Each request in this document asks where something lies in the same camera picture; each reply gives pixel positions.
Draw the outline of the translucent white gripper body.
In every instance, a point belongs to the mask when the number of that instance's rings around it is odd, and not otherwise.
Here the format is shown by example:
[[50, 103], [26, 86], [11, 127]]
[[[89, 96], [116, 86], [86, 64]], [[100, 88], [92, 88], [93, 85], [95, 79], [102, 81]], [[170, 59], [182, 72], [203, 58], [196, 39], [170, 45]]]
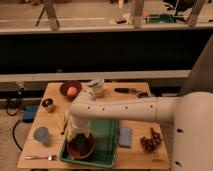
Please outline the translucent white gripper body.
[[83, 134], [86, 137], [89, 137], [91, 133], [90, 126], [91, 123], [87, 123], [83, 126], [76, 126], [75, 124], [70, 123], [67, 130], [67, 139], [73, 140], [78, 134]]

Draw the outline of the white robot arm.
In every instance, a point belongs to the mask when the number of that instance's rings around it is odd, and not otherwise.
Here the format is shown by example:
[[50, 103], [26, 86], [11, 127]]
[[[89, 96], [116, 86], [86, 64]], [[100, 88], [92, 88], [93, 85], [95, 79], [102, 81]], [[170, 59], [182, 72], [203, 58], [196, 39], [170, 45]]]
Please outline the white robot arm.
[[173, 123], [172, 171], [213, 171], [213, 93], [97, 101], [84, 89], [69, 112], [75, 129], [85, 128], [90, 118]]

